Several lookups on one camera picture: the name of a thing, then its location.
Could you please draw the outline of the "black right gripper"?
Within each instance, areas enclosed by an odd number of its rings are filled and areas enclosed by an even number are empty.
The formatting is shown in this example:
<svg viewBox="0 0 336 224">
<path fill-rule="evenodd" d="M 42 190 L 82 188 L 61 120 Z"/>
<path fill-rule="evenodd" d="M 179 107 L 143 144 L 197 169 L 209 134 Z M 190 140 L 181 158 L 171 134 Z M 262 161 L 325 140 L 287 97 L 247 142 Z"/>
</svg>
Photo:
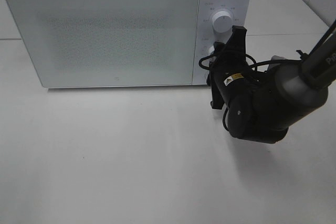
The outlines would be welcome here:
<svg viewBox="0 0 336 224">
<path fill-rule="evenodd" d="M 239 95 L 250 93 L 262 80 L 263 73 L 257 67 L 251 67 L 257 62 L 246 54 L 246 34 L 244 26 L 232 26 L 232 34 L 226 45 L 214 42 L 213 60 L 206 66 L 208 70 L 207 85 L 211 88 L 212 109 L 220 110 L 224 105 L 230 107 L 231 102 Z"/>
</svg>

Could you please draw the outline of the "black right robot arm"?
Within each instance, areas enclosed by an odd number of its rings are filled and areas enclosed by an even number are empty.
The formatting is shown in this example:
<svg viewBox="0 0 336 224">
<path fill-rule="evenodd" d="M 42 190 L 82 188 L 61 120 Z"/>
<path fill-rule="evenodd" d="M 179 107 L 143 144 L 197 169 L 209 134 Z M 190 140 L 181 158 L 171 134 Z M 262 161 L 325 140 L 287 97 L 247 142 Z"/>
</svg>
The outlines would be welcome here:
<svg viewBox="0 0 336 224">
<path fill-rule="evenodd" d="M 325 104 L 335 80 L 335 25 L 298 60 L 257 62 L 246 53 L 246 33 L 233 26 L 229 40 L 215 42 L 206 58 L 211 107 L 224 110 L 223 126 L 232 137 L 273 144 Z"/>
</svg>

